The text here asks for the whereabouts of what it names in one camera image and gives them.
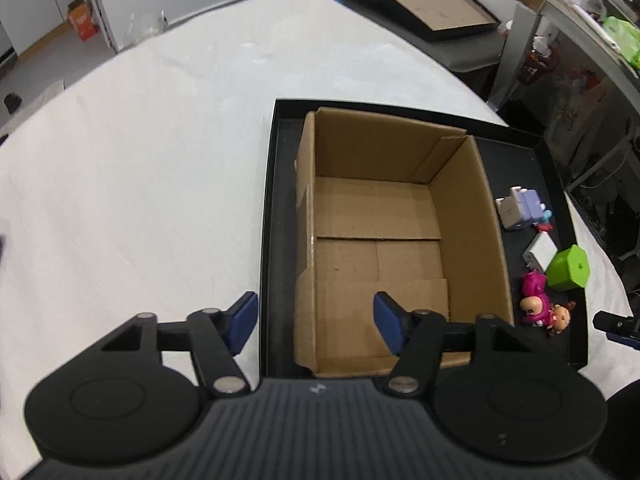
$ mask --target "wooden baseboard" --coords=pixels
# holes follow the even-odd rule
[[[71,29],[71,25],[69,25],[69,22],[61,23],[52,31],[48,32],[43,37],[41,37],[38,41],[32,44],[22,54],[18,54],[18,62],[20,63],[24,62],[26,59],[33,56],[33,54],[35,54],[39,50],[42,50],[43,47],[47,46],[49,43],[51,43],[51,41],[62,36],[65,32],[68,32],[69,29]]]

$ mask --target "orange box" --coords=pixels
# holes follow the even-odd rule
[[[91,10],[85,2],[81,2],[69,9],[67,18],[82,41],[88,40],[98,32],[91,21]]]

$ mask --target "doll face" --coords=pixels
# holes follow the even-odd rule
[[[564,330],[569,326],[569,322],[571,321],[571,314],[562,305],[556,305],[554,307],[554,314],[556,314],[556,322],[554,323],[554,330],[556,332],[562,332],[562,330]]]
[[[537,296],[529,296],[520,301],[520,308],[527,316],[536,316],[542,312],[542,300]]]

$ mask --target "toy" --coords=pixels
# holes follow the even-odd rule
[[[569,326],[571,311],[575,303],[570,301],[567,306],[551,305],[545,293],[546,276],[536,270],[528,272],[522,279],[522,293],[520,308],[527,314],[522,318],[523,323],[541,326],[549,330],[550,336],[555,336]]]
[[[549,231],[551,231],[551,229],[554,228],[553,224],[551,223],[551,217],[553,215],[554,214],[552,213],[551,209],[545,209],[543,211],[540,221],[534,224],[539,233],[548,233]]]
[[[529,269],[545,272],[557,252],[558,248],[549,233],[541,232],[522,253],[522,257]]]
[[[548,285],[555,290],[571,290],[587,284],[591,269],[587,253],[577,245],[556,254],[546,269]]]
[[[507,230],[523,229],[542,220],[545,205],[535,189],[511,187],[511,195],[497,198],[495,206],[502,225]]]

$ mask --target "lavender and white toy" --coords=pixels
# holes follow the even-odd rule
[[[497,198],[495,206],[502,225],[507,230],[523,229],[544,218],[546,206],[540,202],[535,189],[520,186],[511,188],[511,194]]]

